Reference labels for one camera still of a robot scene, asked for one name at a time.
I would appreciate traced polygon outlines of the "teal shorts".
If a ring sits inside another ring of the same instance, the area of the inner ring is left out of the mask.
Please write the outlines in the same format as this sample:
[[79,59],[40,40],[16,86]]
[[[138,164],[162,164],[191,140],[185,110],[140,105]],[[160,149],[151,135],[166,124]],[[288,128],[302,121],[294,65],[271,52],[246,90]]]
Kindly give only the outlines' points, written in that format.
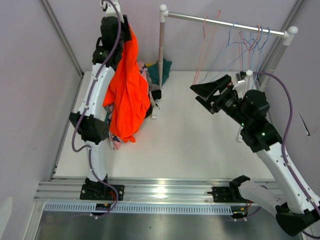
[[[163,66],[162,66],[162,85],[165,84],[167,79],[169,78],[172,61],[163,59]],[[159,85],[159,71],[158,71],[158,62],[155,64],[152,64],[147,67],[149,77],[151,78],[151,82],[153,84]]]

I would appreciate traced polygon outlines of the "grey shorts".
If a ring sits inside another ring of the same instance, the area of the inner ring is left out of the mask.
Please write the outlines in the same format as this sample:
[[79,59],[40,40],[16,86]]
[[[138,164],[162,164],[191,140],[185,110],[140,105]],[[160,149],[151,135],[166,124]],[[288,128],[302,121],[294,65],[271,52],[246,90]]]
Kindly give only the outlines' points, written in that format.
[[152,79],[151,79],[149,73],[146,74],[146,80],[147,80],[147,83],[148,83],[148,90],[150,92],[160,90],[160,86],[152,82]]

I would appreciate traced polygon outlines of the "orange shorts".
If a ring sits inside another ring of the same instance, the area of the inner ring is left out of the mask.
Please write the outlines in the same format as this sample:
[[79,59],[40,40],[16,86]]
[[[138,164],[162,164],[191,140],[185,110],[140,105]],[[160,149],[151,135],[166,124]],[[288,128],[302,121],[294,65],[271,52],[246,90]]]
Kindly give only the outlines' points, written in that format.
[[151,103],[149,85],[140,74],[137,63],[138,41],[129,29],[131,40],[123,45],[121,60],[110,81],[102,106],[113,105],[109,131],[124,143],[136,141],[134,135],[139,131]]

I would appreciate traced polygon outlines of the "pink hanger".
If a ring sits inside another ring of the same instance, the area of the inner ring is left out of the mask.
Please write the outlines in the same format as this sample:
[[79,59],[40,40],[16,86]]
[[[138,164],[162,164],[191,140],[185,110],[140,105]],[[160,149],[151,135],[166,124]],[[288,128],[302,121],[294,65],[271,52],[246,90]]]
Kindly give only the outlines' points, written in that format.
[[206,15],[203,21],[202,25],[202,31],[203,31],[203,41],[201,45],[201,51],[199,54],[198,62],[197,62],[197,67],[196,67],[196,72],[193,78],[192,85],[195,85],[197,83],[199,74],[203,68],[203,65],[206,61],[209,49],[211,47],[211,44],[213,42],[213,39],[215,37],[217,27],[211,25],[208,29],[206,29],[206,20],[208,19],[208,16]]
[[237,36],[238,53],[239,53],[239,66],[241,71],[252,70],[253,58],[256,49],[258,48],[261,40],[261,31],[258,29],[257,33],[249,33],[246,38],[243,31],[240,31]]

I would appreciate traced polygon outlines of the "pink patterned shorts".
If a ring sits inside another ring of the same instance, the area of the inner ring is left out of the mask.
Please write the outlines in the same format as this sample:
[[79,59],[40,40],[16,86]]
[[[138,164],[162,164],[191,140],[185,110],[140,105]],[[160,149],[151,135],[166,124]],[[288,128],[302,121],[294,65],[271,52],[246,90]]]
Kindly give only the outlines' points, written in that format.
[[[139,69],[140,75],[143,77],[143,79],[147,82],[147,76],[148,76],[148,68],[147,66],[142,62],[137,60],[137,65]],[[107,105],[105,108],[106,110],[106,117],[104,122],[107,123],[108,126],[110,126],[112,117],[113,117],[113,111],[114,111],[114,104]],[[118,150],[122,144],[122,140],[114,135],[112,132],[108,131],[108,139],[112,150]]]

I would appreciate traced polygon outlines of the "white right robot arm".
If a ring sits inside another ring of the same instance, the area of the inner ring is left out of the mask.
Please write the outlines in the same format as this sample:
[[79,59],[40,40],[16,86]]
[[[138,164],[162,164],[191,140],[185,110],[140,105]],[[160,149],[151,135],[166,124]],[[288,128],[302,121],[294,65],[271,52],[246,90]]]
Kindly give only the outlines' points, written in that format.
[[226,199],[252,202],[273,215],[289,236],[303,233],[320,219],[320,197],[310,188],[287,153],[286,137],[267,120],[270,105],[264,92],[251,89],[239,97],[231,76],[193,84],[196,100],[211,114],[224,111],[241,126],[242,141],[258,156],[277,182],[276,195],[245,175],[229,182]]

